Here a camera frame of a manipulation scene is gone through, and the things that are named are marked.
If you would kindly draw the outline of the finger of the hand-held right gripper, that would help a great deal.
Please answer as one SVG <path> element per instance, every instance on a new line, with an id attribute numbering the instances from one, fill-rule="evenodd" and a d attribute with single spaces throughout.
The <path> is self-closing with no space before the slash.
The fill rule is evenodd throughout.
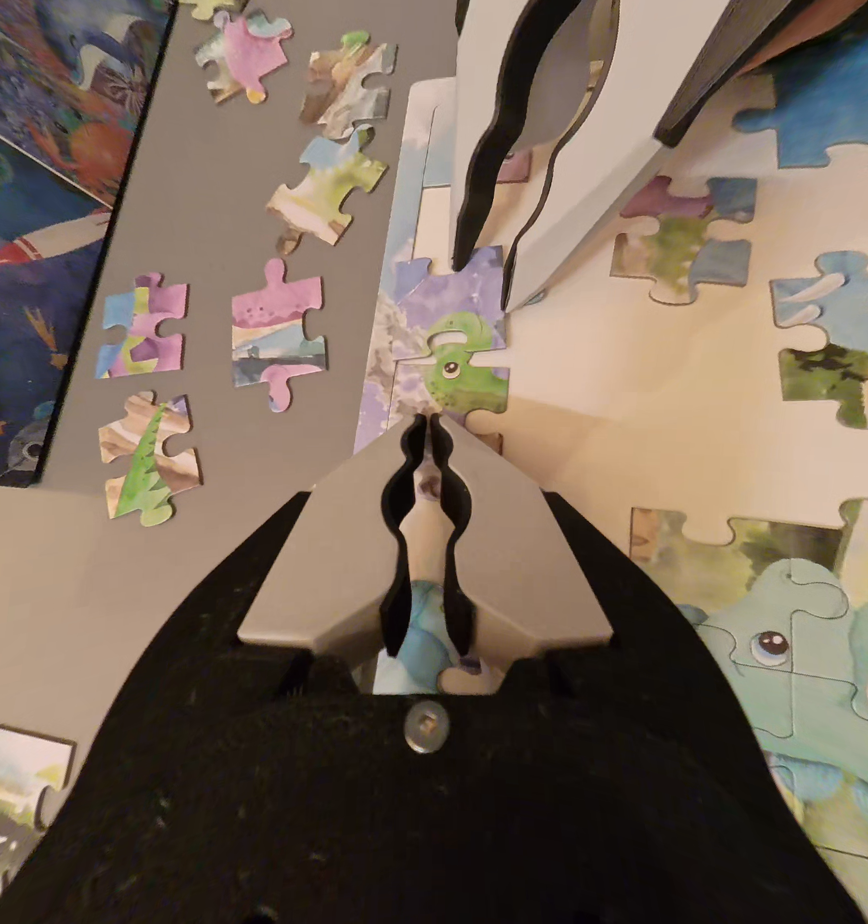
<path id="1" fill-rule="evenodd" d="M 618 3 L 613 51 L 590 105 L 558 140 L 544 186 L 514 239 L 504 307 L 545 289 L 580 244 L 653 173 L 655 131 L 728 6 L 725 1 Z"/>
<path id="2" fill-rule="evenodd" d="M 615 1 L 458 2 L 451 269 L 471 259 L 513 154 L 558 141 L 611 62 Z"/>

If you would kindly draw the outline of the teal purple puzzle piece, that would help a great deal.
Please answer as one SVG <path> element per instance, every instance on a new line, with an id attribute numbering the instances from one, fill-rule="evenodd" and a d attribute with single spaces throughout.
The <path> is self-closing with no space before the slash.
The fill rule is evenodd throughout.
<path id="1" fill-rule="evenodd" d="M 409 625 L 398 653 L 383 650 L 376 664 L 375 695 L 490 695 L 501 680 L 481 660 L 457 653 L 447 631 L 442 587 L 424 580 L 412 583 Z"/>

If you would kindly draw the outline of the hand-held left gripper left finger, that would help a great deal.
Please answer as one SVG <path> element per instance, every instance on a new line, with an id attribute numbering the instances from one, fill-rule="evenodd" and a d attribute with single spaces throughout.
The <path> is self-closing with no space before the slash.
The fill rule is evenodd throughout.
<path id="1" fill-rule="evenodd" d="M 397 424 L 317 483 L 238 630 L 248 644 L 355 668 L 399 653 L 412 614 L 401 530 L 416 502 L 428 418 Z"/>

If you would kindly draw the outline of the pink dinosaur head puzzle piece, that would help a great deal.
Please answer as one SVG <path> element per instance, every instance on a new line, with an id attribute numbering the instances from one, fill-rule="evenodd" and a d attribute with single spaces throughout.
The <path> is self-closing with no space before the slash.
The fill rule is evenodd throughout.
<path id="1" fill-rule="evenodd" d="M 424 167 L 422 189 L 449 188 L 452 182 L 454 162 L 454 113 L 446 104 L 436 107 L 428 141 L 428 153 Z M 532 166 L 532 151 L 509 154 L 498 172 L 498 184 L 527 182 Z"/>

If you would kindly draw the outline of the white jigsaw puzzle board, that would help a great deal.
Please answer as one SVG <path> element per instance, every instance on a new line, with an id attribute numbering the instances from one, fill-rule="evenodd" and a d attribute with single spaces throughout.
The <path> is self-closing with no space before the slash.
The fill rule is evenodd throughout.
<path id="1" fill-rule="evenodd" d="M 867 33 L 864 14 L 806 48 Z M 629 552 L 635 508 L 680 512 L 689 539 L 724 545 L 733 518 L 839 526 L 844 502 L 868 499 L 868 431 L 838 422 L 832 401 L 782 398 L 779 353 L 826 336 L 776 327 L 770 288 L 816 275 L 825 252 L 868 257 L 868 146 L 831 147 L 826 167 L 779 168 L 774 131 L 732 125 L 740 110 L 774 106 L 764 68 L 707 105 L 661 174 L 685 196 L 712 177 L 757 180 L 751 223 L 710 232 L 751 242 L 747 285 L 653 301 L 647 280 L 613 278 L 611 265 L 618 234 L 658 223 L 619 214 L 546 305 L 510 315 L 510 350 L 473 352 L 510 375 L 507 410 L 470 421 Z"/>

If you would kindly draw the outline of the green tail brown puzzle piece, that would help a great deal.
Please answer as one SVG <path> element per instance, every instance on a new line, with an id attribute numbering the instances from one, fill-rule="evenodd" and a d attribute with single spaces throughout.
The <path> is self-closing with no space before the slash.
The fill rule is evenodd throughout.
<path id="1" fill-rule="evenodd" d="M 141 391 L 128 397 L 124 408 L 119 419 L 98 430 L 101 461 L 128 462 L 123 475 L 105 481 L 107 516 L 137 514 L 141 526 L 160 526 L 175 514 L 174 497 L 203 483 L 195 448 L 176 455 L 166 451 L 172 438 L 193 428 L 188 398 L 161 400 L 153 391 Z"/>

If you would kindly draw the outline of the pink blue striped puzzle piece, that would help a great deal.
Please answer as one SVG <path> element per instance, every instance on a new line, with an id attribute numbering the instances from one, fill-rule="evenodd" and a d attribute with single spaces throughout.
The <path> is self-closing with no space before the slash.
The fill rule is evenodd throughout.
<path id="1" fill-rule="evenodd" d="M 273 413 L 289 409 L 292 378 L 328 369 L 326 338 L 310 338 L 304 327 L 306 314 L 323 307 L 322 279 L 288 282 L 286 272 L 286 262 L 272 258 L 266 285 L 232 298 L 233 385 L 266 385 Z"/>

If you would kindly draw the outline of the pink grey puzzle piece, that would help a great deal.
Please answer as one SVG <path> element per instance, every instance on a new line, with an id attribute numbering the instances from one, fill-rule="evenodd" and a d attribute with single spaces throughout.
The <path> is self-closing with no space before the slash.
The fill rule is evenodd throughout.
<path id="1" fill-rule="evenodd" d="M 293 37 L 292 23 L 261 10 L 232 17 L 224 9 L 212 21 L 215 31 L 194 52 L 201 69 L 216 68 L 215 77 L 207 80 L 210 97 L 222 104 L 243 93 L 250 103 L 264 103 L 263 78 L 286 65 L 282 42 Z"/>

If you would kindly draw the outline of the blue purple yellow puzzle piece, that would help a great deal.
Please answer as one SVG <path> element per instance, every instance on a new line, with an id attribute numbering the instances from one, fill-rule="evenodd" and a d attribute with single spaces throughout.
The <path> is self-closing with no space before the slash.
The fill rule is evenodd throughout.
<path id="1" fill-rule="evenodd" d="M 163 275 L 150 272 L 137 276 L 129 292 L 106 296 L 102 328 L 122 327 L 126 336 L 101 346 L 95 380 L 183 370 L 184 336 L 160 335 L 159 327 L 186 317 L 188 294 L 188 284 L 163 285 Z"/>

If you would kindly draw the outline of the purple green blue puzzle piece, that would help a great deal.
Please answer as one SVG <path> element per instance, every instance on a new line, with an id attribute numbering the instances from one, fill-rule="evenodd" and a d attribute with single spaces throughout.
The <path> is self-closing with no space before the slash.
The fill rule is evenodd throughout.
<path id="1" fill-rule="evenodd" d="M 710 232 L 718 223 L 751 223 L 757 180 L 712 177 L 698 196 L 674 194 L 671 184 L 671 177 L 657 175 L 622 209 L 621 217 L 652 218 L 658 227 L 648 235 L 617 235 L 611 277 L 647 280 L 649 297 L 664 305 L 694 303 L 700 284 L 747 285 L 751 242 Z"/>

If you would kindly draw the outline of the green blue white puzzle piece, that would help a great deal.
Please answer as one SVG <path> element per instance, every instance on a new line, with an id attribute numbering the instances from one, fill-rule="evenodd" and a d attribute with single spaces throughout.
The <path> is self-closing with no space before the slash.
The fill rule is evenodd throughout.
<path id="1" fill-rule="evenodd" d="M 310 141 L 299 158 L 308 167 L 307 175 L 293 188 L 279 185 L 266 205 L 284 225 L 276 243 L 278 255 L 292 254 L 306 235 L 337 245 L 353 220 L 341 211 L 344 200 L 355 189 L 373 191 L 388 169 L 363 152 L 374 135 L 370 124 L 360 123 L 347 141 L 323 136 Z"/>

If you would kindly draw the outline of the green dinosaur head puzzle piece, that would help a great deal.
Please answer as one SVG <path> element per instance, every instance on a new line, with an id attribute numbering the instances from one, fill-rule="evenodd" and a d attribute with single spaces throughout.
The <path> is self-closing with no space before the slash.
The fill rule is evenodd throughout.
<path id="1" fill-rule="evenodd" d="M 477 366 L 465 344 L 435 345 L 429 361 L 399 360 L 387 416 L 388 428 L 417 414 L 440 414 L 464 425 L 476 410 L 507 410 L 510 371 Z"/>

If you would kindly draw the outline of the grey brown puzzle piece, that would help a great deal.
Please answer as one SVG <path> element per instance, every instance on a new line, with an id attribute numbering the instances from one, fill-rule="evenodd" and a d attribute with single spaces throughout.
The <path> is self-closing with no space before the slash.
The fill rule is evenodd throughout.
<path id="1" fill-rule="evenodd" d="M 391 91 L 367 88 L 369 77 L 394 73 L 398 45 L 376 43 L 363 29 L 346 32 L 339 46 L 312 52 L 299 122 L 331 141 L 345 141 L 356 127 L 386 117 Z"/>

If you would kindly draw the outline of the blue dinosaur body puzzle piece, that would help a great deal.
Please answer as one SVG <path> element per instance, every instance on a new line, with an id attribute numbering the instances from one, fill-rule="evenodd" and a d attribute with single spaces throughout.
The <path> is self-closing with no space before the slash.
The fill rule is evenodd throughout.
<path id="1" fill-rule="evenodd" d="M 829 148 L 868 146 L 868 32 L 796 50 L 764 70 L 774 106 L 740 110 L 732 125 L 774 131 L 779 168 L 826 167 Z"/>

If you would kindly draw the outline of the lavender green patch puzzle piece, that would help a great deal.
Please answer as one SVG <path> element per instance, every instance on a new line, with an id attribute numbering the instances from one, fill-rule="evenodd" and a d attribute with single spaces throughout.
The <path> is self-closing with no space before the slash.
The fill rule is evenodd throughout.
<path id="1" fill-rule="evenodd" d="M 464 334 L 472 352 L 506 347 L 502 256 L 500 246 L 478 248 L 462 271 L 442 275 L 429 271 L 426 258 L 397 262 L 393 359 L 430 356 L 429 340 L 442 333 Z"/>

